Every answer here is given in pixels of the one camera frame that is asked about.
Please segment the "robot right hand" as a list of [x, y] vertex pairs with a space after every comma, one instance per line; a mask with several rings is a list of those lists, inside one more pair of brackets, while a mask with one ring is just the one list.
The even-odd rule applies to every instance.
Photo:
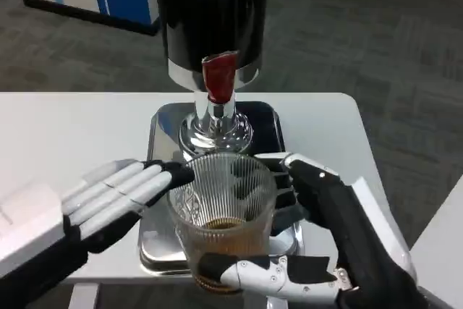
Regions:
[[306, 306], [428, 306], [407, 244], [365, 179], [347, 185], [334, 170], [298, 153], [260, 153], [257, 159], [284, 176], [309, 220], [331, 233], [338, 250], [336, 267], [328, 267], [327, 256], [206, 253], [197, 265], [201, 276]]

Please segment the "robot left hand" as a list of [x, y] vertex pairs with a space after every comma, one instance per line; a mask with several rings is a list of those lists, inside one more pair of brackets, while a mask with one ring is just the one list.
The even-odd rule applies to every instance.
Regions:
[[86, 174], [67, 196], [41, 182], [1, 195], [1, 307], [40, 298], [194, 178], [178, 162], [124, 159]]

